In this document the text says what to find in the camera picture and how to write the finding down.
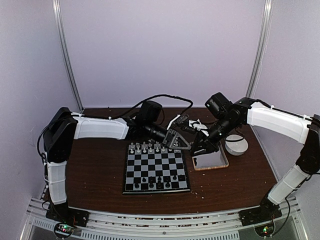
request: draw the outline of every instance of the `white bowl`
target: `white bowl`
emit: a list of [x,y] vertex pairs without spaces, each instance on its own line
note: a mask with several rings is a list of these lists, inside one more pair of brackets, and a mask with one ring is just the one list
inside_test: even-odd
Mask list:
[[[242,139],[242,136],[239,136],[236,134],[230,135],[226,138],[226,140],[240,140],[240,139]],[[225,149],[231,155],[240,156],[247,151],[248,142],[245,139],[241,141],[236,141],[236,142],[225,141]]]

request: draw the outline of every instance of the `brown tabletop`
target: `brown tabletop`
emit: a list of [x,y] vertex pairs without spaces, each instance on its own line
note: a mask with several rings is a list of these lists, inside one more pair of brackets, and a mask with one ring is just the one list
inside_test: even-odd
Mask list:
[[[86,109],[85,114],[115,116],[124,108]],[[166,108],[167,124],[180,108]],[[206,108],[192,108],[192,119],[214,121]],[[185,160],[191,192],[123,195],[126,149],[131,141],[84,138],[73,142],[66,167],[66,192],[71,207],[124,214],[205,213],[259,204],[276,183],[268,161],[249,126],[243,126],[249,148],[241,156],[226,152],[229,167],[195,171],[190,154]],[[188,141],[194,135],[181,132]]]

